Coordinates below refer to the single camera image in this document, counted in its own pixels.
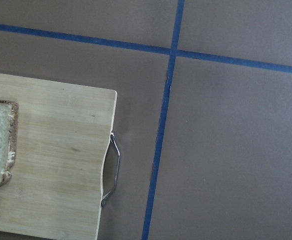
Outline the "bread slice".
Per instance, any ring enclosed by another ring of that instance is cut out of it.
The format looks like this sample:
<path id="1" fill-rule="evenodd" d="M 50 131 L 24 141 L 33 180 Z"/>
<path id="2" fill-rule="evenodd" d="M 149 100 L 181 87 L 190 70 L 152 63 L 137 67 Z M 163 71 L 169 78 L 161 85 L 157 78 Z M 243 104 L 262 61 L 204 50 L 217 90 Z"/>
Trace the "bread slice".
<path id="1" fill-rule="evenodd" d="M 11 178 L 16 159 L 18 103 L 0 100 L 0 186 Z"/>

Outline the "wooden cutting board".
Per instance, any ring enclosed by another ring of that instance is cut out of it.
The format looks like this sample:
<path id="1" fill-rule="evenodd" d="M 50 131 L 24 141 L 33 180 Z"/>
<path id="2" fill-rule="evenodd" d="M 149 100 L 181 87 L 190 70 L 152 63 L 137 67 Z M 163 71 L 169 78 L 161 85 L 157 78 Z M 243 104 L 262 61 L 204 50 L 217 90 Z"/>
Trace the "wooden cutting board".
<path id="1" fill-rule="evenodd" d="M 19 105 L 16 161 L 0 187 L 0 231 L 95 240 L 117 92 L 0 74 Z"/>

